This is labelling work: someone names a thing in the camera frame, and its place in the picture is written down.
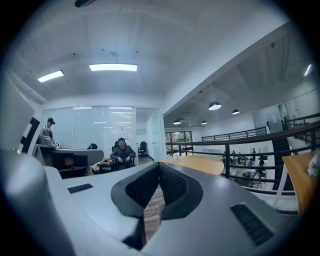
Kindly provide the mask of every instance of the glass door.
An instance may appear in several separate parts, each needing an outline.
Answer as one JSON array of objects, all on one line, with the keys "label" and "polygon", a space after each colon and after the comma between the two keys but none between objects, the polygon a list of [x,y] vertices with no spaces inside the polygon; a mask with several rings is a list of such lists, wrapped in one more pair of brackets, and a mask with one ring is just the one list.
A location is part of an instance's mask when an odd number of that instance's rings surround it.
[{"label": "glass door", "polygon": [[151,118],[151,130],[152,130],[153,159],[156,162],[163,158],[162,147],[161,147],[159,111],[156,110],[151,115],[150,118]]}]

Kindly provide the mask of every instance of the wooden desk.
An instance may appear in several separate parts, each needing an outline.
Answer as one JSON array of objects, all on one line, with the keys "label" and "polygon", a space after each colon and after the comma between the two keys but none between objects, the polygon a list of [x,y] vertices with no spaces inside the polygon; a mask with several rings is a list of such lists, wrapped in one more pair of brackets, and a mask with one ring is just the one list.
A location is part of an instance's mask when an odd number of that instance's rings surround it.
[{"label": "wooden desk", "polygon": [[221,175],[224,171],[224,163],[213,157],[200,155],[180,156],[179,161],[168,162],[168,159],[162,159],[159,162],[170,163],[177,166],[189,167],[204,173]]},{"label": "wooden desk", "polygon": [[306,212],[317,187],[317,178],[309,176],[308,167],[311,159],[319,152],[283,156],[288,169],[299,206],[299,214]]}]

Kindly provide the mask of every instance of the railing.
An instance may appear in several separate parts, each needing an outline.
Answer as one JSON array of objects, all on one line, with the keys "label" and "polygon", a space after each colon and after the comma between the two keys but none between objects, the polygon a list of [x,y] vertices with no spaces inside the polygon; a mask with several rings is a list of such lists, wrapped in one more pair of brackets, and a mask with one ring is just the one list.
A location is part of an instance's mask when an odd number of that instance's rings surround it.
[{"label": "railing", "polygon": [[[295,118],[295,119],[285,120],[283,128],[287,129],[287,130],[295,129],[297,127],[305,126],[305,125],[308,125],[308,124],[314,122],[314,120],[312,120],[312,119],[319,119],[319,118],[320,118],[320,113],[317,113],[317,114],[307,115],[307,116],[303,116],[303,117],[299,117],[299,118]],[[310,132],[298,134],[295,136],[295,138],[304,141],[305,144],[311,143],[311,133]],[[320,130],[319,129],[315,131],[315,139],[316,139],[317,143],[320,142]]]},{"label": "railing", "polygon": [[238,132],[226,133],[226,134],[219,134],[213,136],[204,136],[201,137],[203,142],[212,142],[212,141],[225,141],[225,140],[233,140],[233,139],[241,139],[241,138],[249,138],[253,136],[260,136],[266,135],[267,128],[261,127],[257,129],[251,130],[243,130]]},{"label": "railing", "polygon": [[[267,183],[280,183],[281,179],[257,179],[252,177],[243,177],[243,176],[235,176],[230,175],[230,168],[242,168],[242,169],[254,169],[254,170],[275,170],[275,168],[279,168],[282,166],[241,166],[241,165],[233,165],[231,164],[231,156],[232,157],[265,157],[265,156],[274,156],[280,155],[285,156],[290,153],[297,153],[305,150],[315,151],[316,147],[320,147],[320,144],[316,144],[316,131],[320,129],[320,121],[316,121],[310,124],[306,124],[304,126],[299,126],[293,129],[260,135],[260,136],[251,136],[245,138],[237,138],[237,139],[230,139],[230,140],[216,140],[216,141],[200,141],[200,142],[183,142],[183,143],[166,143],[166,145],[178,145],[179,149],[175,150],[175,152],[179,152],[181,156],[182,153],[187,153],[187,150],[183,150],[182,146],[185,146],[186,149],[192,150],[192,154],[204,154],[204,155],[212,155],[212,156],[224,156],[225,159],[225,177],[226,178],[233,178],[237,180],[246,180],[246,181],[259,181],[259,182],[267,182]],[[284,139],[288,137],[296,137],[300,134],[310,133],[310,145],[296,148],[292,150],[283,150],[283,151],[275,151],[275,152],[268,152],[268,153],[245,153],[245,154],[230,154],[230,145],[236,144],[247,144],[247,143],[258,143],[258,142],[266,142],[278,139]],[[201,151],[194,151],[194,146],[216,146],[216,145],[224,145],[225,146],[225,153],[209,153],[209,152],[201,152]],[[263,194],[273,194],[277,193],[276,190],[274,191],[266,191],[263,190],[254,190],[258,193]],[[294,191],[282,191],[282,195],[294,195]]]}]

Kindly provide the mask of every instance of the black office chair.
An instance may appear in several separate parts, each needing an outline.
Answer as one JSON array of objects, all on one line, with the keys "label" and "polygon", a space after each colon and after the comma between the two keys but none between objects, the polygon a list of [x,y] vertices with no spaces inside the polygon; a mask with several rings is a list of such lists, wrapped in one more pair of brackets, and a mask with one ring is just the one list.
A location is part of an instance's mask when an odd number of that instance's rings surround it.
[{"label": "black office chair", "polygon": [[98,146],[97,144],[91,143],[90,146],[87,148],[87,150],[97,150]]},{"label": "black office chair", "polygon": [[143,155],[146,152],[147,152],[147,143],[145,141],[142,141],[140,143],[140,150],[138,150],[138,153],[141,153],[141,155]]},{"label": "black office chair", "polygon": [[[114,142],[114,146],[111,148],[112,152],[115,151],[115,149],[118,147],[119,147],[119,142],[118,141]],[[114,171],[119,171],[119,170],[117,169],[116,160],[112,159],[111,172],[114,172]]]},{"label": "black office chair", "polygon": [[112,152],[115,151],[115,149],[118,148],[118,147],[119,147],[119,142],[116,141],[116,142],[114,143],[114,146],[111,148]]}]

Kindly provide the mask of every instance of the baseball cap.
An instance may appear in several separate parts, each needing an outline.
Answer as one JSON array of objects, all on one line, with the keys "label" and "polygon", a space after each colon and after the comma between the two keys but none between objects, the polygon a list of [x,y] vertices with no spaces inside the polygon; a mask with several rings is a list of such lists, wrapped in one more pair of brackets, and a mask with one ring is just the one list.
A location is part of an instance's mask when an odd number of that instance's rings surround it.
[{"label": "baseball cap", "polygon": [[54,121],[54,119],[52,117],[49,117],[47,122],[49,122],[49,123],[51,123],[53,125],[56,124],[56,122]]}]

